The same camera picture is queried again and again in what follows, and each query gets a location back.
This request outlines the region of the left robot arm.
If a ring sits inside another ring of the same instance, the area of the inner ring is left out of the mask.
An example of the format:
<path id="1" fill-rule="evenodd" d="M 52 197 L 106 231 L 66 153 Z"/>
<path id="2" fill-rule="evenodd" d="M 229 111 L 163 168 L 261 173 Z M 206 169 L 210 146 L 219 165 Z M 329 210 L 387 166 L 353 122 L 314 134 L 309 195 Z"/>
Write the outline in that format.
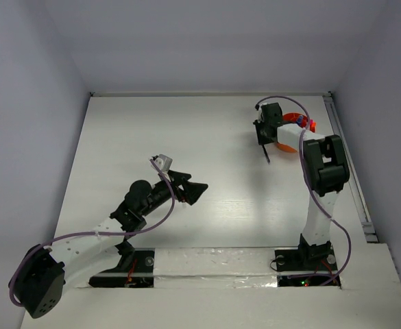
<path id="1" fill-rule="evenodd" d="M 58 236 L 27 250 L 8 283 L 11 303 L 37 319 L 106 264 L 128 269 L 134 251 L 128 239 L 153 229 L 146 226 L 146 216 L 165 202 L 192 206 L 207 189 L 206 183 L 192 182 L 190 174 L 177 171 L 155 184 L 133 182 L 116 210 L 92 230 Z"/>

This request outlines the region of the purple pen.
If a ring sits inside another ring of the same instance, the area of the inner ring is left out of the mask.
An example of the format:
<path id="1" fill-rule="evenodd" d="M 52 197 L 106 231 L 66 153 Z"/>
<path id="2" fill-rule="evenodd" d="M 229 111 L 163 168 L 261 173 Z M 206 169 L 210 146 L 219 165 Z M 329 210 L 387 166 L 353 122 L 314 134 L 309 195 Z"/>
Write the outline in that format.
<path id="1" fill-rule="evenodd" d="M 261 145 L 261 147 L 262 147 L 262 150 L 263 150 L 265 159 L 266 159 L 266 161 L 267 161 L 267 164 L 270 164 L 270 163 L 271 163 L 270 157 L 269 157 L 269 154 L 268 154 L 268 152 L 267 152 L 267 150 L 266 150 L 265 145 Z"/>

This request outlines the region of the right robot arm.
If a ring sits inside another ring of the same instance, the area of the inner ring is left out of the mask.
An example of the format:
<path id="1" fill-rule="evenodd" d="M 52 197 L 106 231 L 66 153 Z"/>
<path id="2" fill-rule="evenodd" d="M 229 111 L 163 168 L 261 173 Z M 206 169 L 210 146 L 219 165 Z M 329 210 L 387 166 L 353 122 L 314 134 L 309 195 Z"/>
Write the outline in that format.
<path id="1" fill-rule="evenodd" d="M 275 251 L 276 271 L 313 271 L 332 256 L 330 226 L 336 200 L 350 179 L 345 148 L 340 136 L 315 132 L 307 110 L 288 118 L 280 104 L 264 98 L 255 105 L 258 144 L 285 145 L 299 154 L 304 182 L 309 191 L 306 224 L 294 249 Z"/>

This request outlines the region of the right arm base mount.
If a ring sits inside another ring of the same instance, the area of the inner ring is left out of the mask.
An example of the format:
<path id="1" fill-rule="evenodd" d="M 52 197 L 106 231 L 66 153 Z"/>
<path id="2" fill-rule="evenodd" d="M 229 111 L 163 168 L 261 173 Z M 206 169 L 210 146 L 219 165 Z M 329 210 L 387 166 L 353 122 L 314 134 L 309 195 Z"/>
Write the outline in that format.
<path id="1" fill-rule="evenodd" d="M 277 273 L 279 287 L 341 286 L 333 248 L 323 255 L 310 258 L 300 248 L 276 249 L 269 267 Z"/>

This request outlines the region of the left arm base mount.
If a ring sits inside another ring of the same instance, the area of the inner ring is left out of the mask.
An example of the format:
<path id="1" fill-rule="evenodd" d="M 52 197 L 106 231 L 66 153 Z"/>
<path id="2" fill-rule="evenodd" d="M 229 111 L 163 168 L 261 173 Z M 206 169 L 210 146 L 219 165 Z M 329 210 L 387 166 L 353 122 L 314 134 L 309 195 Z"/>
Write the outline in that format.
<path id="1" fill-rule="evenodd" d="M 128 241 L 117 245 L 121 256 L 116 267 L 92 276 L 92 288 L 153 288 L 155 249 L 135 249 Z"/>

